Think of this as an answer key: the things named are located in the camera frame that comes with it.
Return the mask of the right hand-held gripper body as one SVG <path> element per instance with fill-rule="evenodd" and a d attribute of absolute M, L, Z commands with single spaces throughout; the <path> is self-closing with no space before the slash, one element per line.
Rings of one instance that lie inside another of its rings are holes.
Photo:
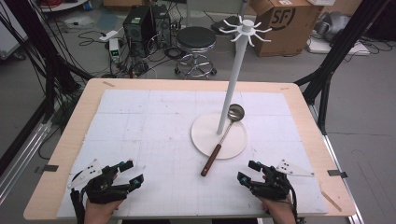
<path fill-rule="evenodd" d="M 249 189 L 253 195 L 272 199 L 283 200 L 290 191 L 293 191 L 293 186 L 288 180 L 289 175 L 313 177 L 313 172 L 297 166 L 285 159 L 281 160 L 276 166 L 266 166 L 262 164 L 261 172 L 265 179 L 263 182 L 251 181 L 251 188 Z"/>

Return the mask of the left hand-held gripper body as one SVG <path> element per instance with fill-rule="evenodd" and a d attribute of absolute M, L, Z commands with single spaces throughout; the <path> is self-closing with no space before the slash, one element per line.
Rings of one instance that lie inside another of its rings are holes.
<path fill-rule="evenodd" d="M 100 162 L 94 159 L 72 178 L 67 187 L 75 189 L 84 184 L 83 190 L 92 203 L 105 204 L 124 200 L 129 194 L 129 184 L 113 185 L 114 177 L 119 171 L 119 163 L 102 167 Z"/>

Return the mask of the steel ladle with wooden handle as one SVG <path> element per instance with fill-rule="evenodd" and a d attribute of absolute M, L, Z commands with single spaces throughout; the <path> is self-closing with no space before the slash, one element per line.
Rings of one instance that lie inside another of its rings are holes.
<path fill-rule="evenodd" d="M 231 127 L 233 126 L 233 124 L 237 121 L 240 121 L 243 117 L 245 116 L 245 110 L 244 108 L 239 105 L 239 104 L 232 104 L 229 106 L 229 110 L 227 113 L 227 118 L 230 120 L 230 124 L 228 125 L 225 133 L 223 134 L 223 136 L 221 137 L 220 141 L 217 143 L 216 147 L 214 148 L 214 150 L 212 151 L 208 161 L 206 162 L 202 172 L 201 172 L 201 176 L 206 176 L 207 173 L 209 172 L 209 169 L 211 168 L 214 160 L 216 159 L 216 157 L 219 154 L 219 151 L 222 147 L 222 143 L 225 140 L 228 132 L 230 131 Z"/>

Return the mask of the white hook rack stand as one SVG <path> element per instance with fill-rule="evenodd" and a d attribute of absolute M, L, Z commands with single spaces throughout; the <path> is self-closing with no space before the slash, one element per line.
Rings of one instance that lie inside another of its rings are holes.
<path fill-rule="evenodd" d="M 232 42 L 236 43 L 236 53 L 233 68 L 225 93 L 223 107 L 220 113 L 208 113 L 198 117 L 191 126 L 191 140 L 195 147 L 208 158 L 227 160 L 240 154 L 248 142 L 248 134 L 242 118 L 245 110 L 241 105 L 232 104 L 234 89 L 240 74 L 247 45 L 254 46 L 251 37 L 257 37 L 261 42 L 267 39 L 259 37 L 259 33 L 268 33 L 271 28 L 260 30 L 260 22 L 239 18 L 240 23 L 233 25 L 224 21 L 231 30 L 220 31 L 224 34 L 235 34 Z"/>

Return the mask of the person's left hand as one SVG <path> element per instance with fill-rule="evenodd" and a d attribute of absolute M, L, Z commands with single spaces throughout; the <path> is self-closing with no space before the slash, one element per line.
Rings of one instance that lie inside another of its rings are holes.
<path fill-rule="evenodd" d="M 87 200 L 84 224 L 107 224 L 120 205 L 121 201 L 99 204 Z"/>

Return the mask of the person's right hand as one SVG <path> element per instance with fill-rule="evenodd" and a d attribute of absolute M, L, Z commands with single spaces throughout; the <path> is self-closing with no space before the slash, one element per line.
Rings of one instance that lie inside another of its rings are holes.
<path fill-rule="evenodd" d="M 275 224 L 296 224 L 290 197 L 283 200 L 261 198 L 262 210 L 268 213 Z"/>

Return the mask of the white gridded table mat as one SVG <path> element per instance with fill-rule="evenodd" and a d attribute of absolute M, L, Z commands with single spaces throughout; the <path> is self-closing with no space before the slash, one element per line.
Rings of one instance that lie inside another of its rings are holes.
<path fill-rule="evenodd" d="M 241 92 L 233 101 L 244 107 L 241 123 L 247 144 L 232 157 L 241 136 L 231 130 L 206 176 L 207 161 L 191 139 L 192 124 L 204 114 L 218 115 L 221 91 L 107 90 L 71 168 L 76 176 L 92 161 L 114 165 L 131 160 L 120 184 L 137 175 L 142 187 L 128 195 L 117 217 L 258 217 L 259 200 L 241 186 L 238 173 L 262 175 L 250 161 L 276 166 L 281 161 L 312 169 L 286 98 L 281 93 Z"/>

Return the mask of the thin wooden stick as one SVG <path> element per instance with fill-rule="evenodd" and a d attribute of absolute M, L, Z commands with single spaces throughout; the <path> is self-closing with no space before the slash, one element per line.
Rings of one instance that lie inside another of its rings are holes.
<path fill-rule="evenodd" d="M 339 212 L 342 212 L 342 208 L 328 195 L 325 191 L 321 191 L 322 196 Z"/>

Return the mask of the white power strip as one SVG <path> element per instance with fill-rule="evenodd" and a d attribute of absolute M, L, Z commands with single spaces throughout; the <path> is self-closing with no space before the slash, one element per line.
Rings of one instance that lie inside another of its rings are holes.
<path fill-rule="evenodd" d="M 99 37 L 99 40 L 101 41 L 107 41 L 108 39 L 112 38 L 113 36 L 115 36 L 118 32 L 117 31 L 110 31 L 108 33 L 106 33 L 103 36 Z"/>

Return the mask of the large black computer tower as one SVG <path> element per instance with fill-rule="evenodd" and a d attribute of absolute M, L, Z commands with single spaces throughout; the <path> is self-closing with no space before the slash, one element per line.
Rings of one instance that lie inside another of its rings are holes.
<path fill-rule="evenodd" d="M 150 6 L 132 6 L 123 22 L 123 30 L 132 54 L 147 57 L 148 43 L 154 36 Z"/>

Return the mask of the black round stool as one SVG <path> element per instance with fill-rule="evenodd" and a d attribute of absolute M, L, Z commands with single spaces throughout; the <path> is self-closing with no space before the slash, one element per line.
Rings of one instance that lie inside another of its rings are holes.
<path fill-rule="evenodd" d="M 212 61 L 205 53 L 216 45 L 215 33 L 205 27 L 191 26 L 177 32 L 177 46 L 185 51 L 176 64 L 175 73 L 188 77 L 209 79 L 217 73 Z"/>

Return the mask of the brown cardboard box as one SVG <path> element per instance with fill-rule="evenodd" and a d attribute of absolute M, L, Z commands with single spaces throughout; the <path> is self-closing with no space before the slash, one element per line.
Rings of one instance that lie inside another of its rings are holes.
<path fill-rule="evenodd" d="M 252 37 L 255 52 L 259 57 L 300 54 L 320 16 L 323 6 L 312 5 L 307 0 L 249 0 L 256 13 L 255 22 L 260 22 L 258 33 L 262 42 Z"/>

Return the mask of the flat white board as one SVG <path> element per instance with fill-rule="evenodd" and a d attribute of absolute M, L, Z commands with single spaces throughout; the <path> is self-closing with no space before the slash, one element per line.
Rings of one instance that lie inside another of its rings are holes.
<path fill-rule="evenodd" d="M 370 55 L 371 52 L 368 50 L 360 41 L 355 42 L 348 47 L 345 44 L 342 44 L 340 47 L 333 45 L 321 38 L 310 37 L 306 41 L 306 49 L 311 53 L 317 54 L 328 54 L 332 49 L 348 49 L 348 55 L 350 56 L 367 56 Z"/>

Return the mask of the aluminium rail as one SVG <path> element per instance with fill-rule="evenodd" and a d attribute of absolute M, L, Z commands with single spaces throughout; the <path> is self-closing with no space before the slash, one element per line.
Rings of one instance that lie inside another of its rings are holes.
<path fill-rule="evenodd" d="M 310 105 L 308 107 L 308 112 L 312 123 L 308 128 L 309 137 L 306 149 L 319 182 L 319 189 L 330 195 L 330 197 L 342 208 L 342 212 L 337 211 L 322 196 L 329 209 L 326 216 L 343 217 L 347 224 L 365 224 L 360 209 L 347 183 L 349 174 L 342 168 L 337 159 L 329 136 L 327 134 L 322 134 L 317 127 L 318 111 L 313 105 Z M 348 177 L 341 178 L 340 176 L 329 176 L 328 170 L 346 172 Z"/>
<path fill-rule="evenodd" d="M 49 134 L 51 127 L 51 121 L 39 123 L 27 135 L 27 138 L 22 141 L 16 158 L 11 161 L 5 173 L 0 176 L 0 205 L 6 200 L 8 194 L 16 185 L 27 165 L 37 153 L 44 139 Z"/>

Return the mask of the black metal frame stand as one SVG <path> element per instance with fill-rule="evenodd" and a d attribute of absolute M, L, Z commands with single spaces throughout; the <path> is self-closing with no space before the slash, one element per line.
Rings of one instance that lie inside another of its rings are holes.
<path fill-rule="evenodd" d="M 381 13 L 389 1 L 362 0 L 334 45 L 340 47 L 345 44 L 351 47 L 359 40 L 364 30 Z M 317 70 L 295 81 L 298 86 L 307 85 L 303 91 L 303 97 L 308 105 L 314 105 L 317 96 L 320 95 L 317 126 L 324 135 L 327 134 L 326 117 L 332 76 L 347 53 L 348 49 L 332 49 Z"/>
<path fill-rule="evenodd" d="M 23 126 L 10 147 L 0 158 L 0 176 L 2 176 L 7 170 L 18 152 L 21 150 L 21 146 L 27 140 L 27 137 L 33 131 L 33 128 L 41 118 L 45 117 L 46 119 L 49 119 L 50 115 L 54 114 L 55 88 L 58 88 L 61 93 L 74 92 L 77 89 L 78 84 L 72 78 L 72 73 L 86 80 L 93 78 L 93 76 L 88 72 L 85 72 L 71 64 L 60 55 L 50 40 L 49 35 L 45 31 L 42 22 L 38 18 L 37 13 L 29 0 L 3 0 L 3 2 L 8 7 L 11 14 L 16 18 L 22 30 L 27 34 L 28 39 L 44 60 L 43 67 L 40 67 L 38 62 L 32 58 L 29 45 L 19 37 L 17 31 L 11 26 L 11 23 L 1 17 L 0 22 L 3 23 L 3 25 L 20 43 L 36 71 L 46 79 L 46 88 L 44 100 L 38 106 L 32 117 L 30 117 L 27 123 Z"/>

